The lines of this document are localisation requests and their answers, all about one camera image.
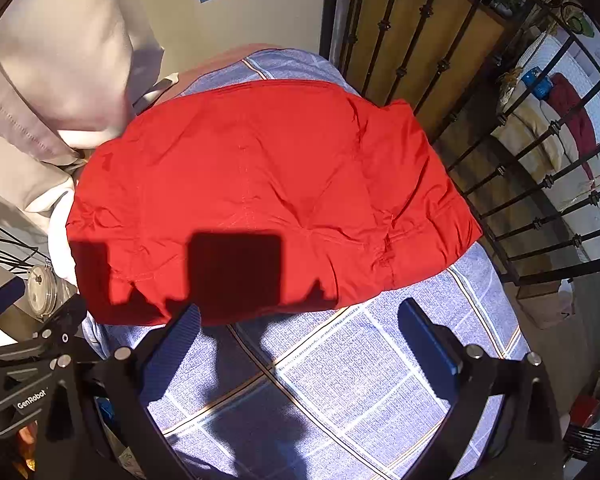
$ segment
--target white cloth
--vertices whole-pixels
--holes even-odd
[[[49,257],[56,276],[78,286],[75,279],[75,262],[66,238],[66,220],[74,204],[74,190],[70,189],[58,201],[51,213],[48,231]]]
[[[22,153],[0,137],[0,196],[7,202],[22,211],[39,213],[73,187],[70,175]]]
[[[0,196],[42,211],[74,148],[122,134],[162,48],[139,0],[13,0],[0,18]]]

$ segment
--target blue gripper pad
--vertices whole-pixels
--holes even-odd
[[[0,287],[0,314],[19,300],[25,292],[24,280],[18,276]]]
[[[441,331],[436,330],[413,298],[407,298],[398,307],[398,327],[434,393],[453,404],[458,398],[462,361],[439,336]]]

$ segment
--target blue checkered bedsheet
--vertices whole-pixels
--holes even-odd
[[[355,92],[319,56],[267,50],[202,76],[183,94],[280,78],[321,79]],[[501,358],[528,351],[476,243],[433,278],[337,312],[200,330],[193,307],[150,363],[141,397],[199,478],[397,480],[448,410],[398,330],[398,306],[410,296],[463,344]],[[135,347],[151,330],[98,325],[91,317],[83,329],[102,357]],[[490,399],[457,475],[475,465],[499,405]]]

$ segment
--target black metal railing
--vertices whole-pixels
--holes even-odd
[[[386,7],[384,10],[384,16],[381,21],[378,23],[378,36],[376,38],[376,43],[374,45],[373,51],[371,53],[368,69],[366,70],[366,75],[364,79],[364,83],[362,85],[360,93],[365,96],[367,89],[369,87],[369,83],[374,74],[374,68],[376,63],[378,62],[378,57],[381,53],[382,42],[384,40],[385,35],[391,29],[391,16],[392,10],[394,9],[396,0],[387,0]],[[414,113],[418,114],[418,112],[422,109],[424,104],[427,102],[427,99],[432,94],[433,89],[437,84],[443,79],[443,73],[446,72],[451,66],[451,61],[456,49],[460,45],[461,41],[466,35],[469,26],[471,25],[478,9],[480,9],[480,4],[482,0],[472,0],[471,7],[467,12],[462,25],[459,27],[458,32],[455,35],[451,45],[448,48],[445,56],[440,59],[437,65],[437,69],[434,75],[431,77],[424,93],[417,101],[414,106]],[[406,52],[404,55],[404,59],[400,63],[399,66],[395,69],[395,78],[388,90],[387,98],[385,104],[388,104],[391,99],[394,97],[395,93],[398,90],[398,87],[401,85],[401,82],[404,80],[405,76],[408,74],[408,65],[410,63],[411,57],[413,55],[414,49],[418,44],[418,40],[421,37],[422,31],[426,26],[427,20],[432,16],[433,8],[434,8],[435,0],[426,0],[423,2],[420,7],[420,19],[418,20],[417,26],[414,30],[414,33],[409,41],[409,44],[406,48]],[[342,41],[342,49],[340,51],[340,57],[338,60],[338,68],[342,72],[343,76],[347,76],[347,72],[349,70],[350,60],[352,57],[352,51],[356,46],[357,31],[358,24],[360,22],[360,13],[363,7],[363,0],[350,0],[349,12],[347,13],[346,26]],[[541,73],[535,79],[535,82],[531,85],[527,86],[522,94],[515,100],[515,102],[505,107],[503,111],[500,113],[494,113],[494,118],[492,121],[489,121],[488,127],[483,131],[475,134],[468,146],[462,150],[462,152],[456,156],[454,160],[452,160],[448,166],[446,167],[448,172],[453,170],[457,170],[459,166],[467,160],[467,158],[479,147],[481,146],[487,139],[493,138],[493,133],[500,126],[503,126],[507,123],[507,118],[510,117],[516,109],[524,102],[524,100],[531,94],[538,84],[549,73],[555,68],[557,63],[562,59],[565,53],[572,47],[577,46],[587,57],[589,62],[593,65],[594,69],[600,74],[600,65],[595,56],[587,50],[586,46],[583,44],[581,39],[578,37],[578,33],[582,33],[581,30],[572,30],[571,25],[568,23],[567,12],[566,9],[568,7],[576,7],[577,9],[584,10],[582,6],[573,1],[573,0],[526,0],[522,5],[522,13],[513,16],[509,20],[509,25],[505,27],[505,30],[497,42],[496,47],[493,49],[492,53],[488,58],[484,61],[483,65],[480,67],[480,70],[474,76],[474,79],[468,85],[468,87],[462,92],[462,95],[458,98],[456,103],[451,109],[451,112],[446,115],[441,120],[441,124],[439,128],[432,134],[431,139],[432,143],[436,142],[438,139],[446,131],[447,127],[455,122],[458,119],[459,114],[464,109],[466,104],[471,100],[472,96],[477,93],[480,88],[484,87],[484,84],[488,81],[490,77],[493,77],[494,72],[500,70],[500,72],[504,72],[503,69],[499,69],[498,66],[501,63],[503,56],[506,54],[507,50],[510,47],[510,43],[512,38],[517,33],[517,28],[521,26],[524,22],[525,18],[529,15],[532,10],[536,10],[536,18],[538,20],[551,20],[552,26],[560,27],[567,33],[566,40],[562,43],[558,52],[553,56],[553,58],[549,61],[549,63],[541,70]],[[587,14],[588,19],[593,23],[595,30],[600,33],[600,28],[598,24],[592,19],[592,17]],[[575,233],[569,240],[564,240],[552,245],[548,245],[542,248],[538,248],[536,250],[527,251],[520,254],[508,254],[505,248],[502,245],[504,240],[509,238],[521,235],[525,232],[529,232],[531,230],[541,229],[542,226],[549,224],[550,222],[563,220],[564,217],[574,211],[577,211],[586,206],[597,206],[600,200],[600,189],[593,189],[590,194],[576,202],[573,205],[570,205],[566,208],[563,208],[560,211],[555,211],[551,214],[547,214],[542,218],[536,217],[532,222],[528,222],[520,227],[509,230],[508,232],[504,232],[501,234],[494,234],[491,225],[488,223],[488,219],[495,215],[498,212],[505,210],[513,206],[514,204],[524,200],[525,198],[531,197],[535,193],[542,191],[543,189],[548,189],[553,186],[557,180],[561,179],[565,175],[569,174],[571,171],[576,168],[581,167],[587,161],[591,160],[593,157],[600,154],[600,143],[596,146],[596,148],[589,153],[584,153],[579,156],[579,158],[573,162],[570,162],[567,166],[562,168],[561,170],[545,175],[545,177],[538,183],[529,186],[528,189],[520,192],[513,198],[506,200],[498,205],[494,205],[487,211],[479,212],[475,205],[472,203],[470,196],[474,195],[477,191],[481,190],[488,183],[492,182],[497,178],[513,178],[511,175],[510,168],[515,164],[520,164],[520,160],[527,154],[529,154],[532,150],[536,148],[541,148],[542,144],[549,139],[551,136],[558,137],[560,133],[560,129],[563,125],[565,125],[571,118],[573,118],[580,110],[582,110],[596,95],[600,93],[600,79],[592,86],[592,88],[581,97],[580,101],[571,107],[570,110],[567,111],[557,121],[552,121],[548,129],[543,132],[540,136],[536,137],[532,142],[528,143],[524,148],[522,148],[519,152],[513,153],[512,156],[497,164],[493,171],[490,171],[485,177],[481,178],[477,183],[471,185],[467,190],[462,190],[460,188],[460,193],[467,199],[472,213],[478,219],[485,234],[485,237],[489,241],[491,247],[493,248],[494,254],[498,257],[498,259],[503,264],[506,269],[506,274],[503,276],[505,279],[514,281],[518,285],[523,285],[525,283],[541,283],[546,281],[560,280],[563,278],[572,278],[575,276],[580,276],[583,274],[588,274],[590,272],[597,272],[600,270],[600,258],[590,262],[584,262],[581,264],[571,265],[567,267],[562,267],[560,269],[548,270],[545,272],[538,272],[535,274],[527,274],[525,276],[520,276],[514,262],[518,262],[520,260],[525,260],[527,258],[531,258],[533,256],[539,256],[540,254],[550,253],[552,251],[566,248],[566,247],[576,247],[579,248],[583,242],[587,240],[591,240],[592,238],[600,236],[600,229],[594,230],[589,233],[578,234]]]

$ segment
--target red garment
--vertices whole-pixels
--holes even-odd
[[[405,102],[257,81],[177,98],[99,147],[67,221],[102,323],[327,310],[419,282],[480,228]]]
[[[580,102],[580,96],[568,79],[560,72],[552,75],[551,82],[554,86],[551,88],[546,102],[560,117],[564,117],[571,108]],[[596,149],[596,134],[584,108],[574,113],[566,122],[566,125],[576,141],[580,156],[587,155],[587,153]],[[585,162],[582,167],[589,179],[593,180],[593,172],[589,167],[589,163]]]

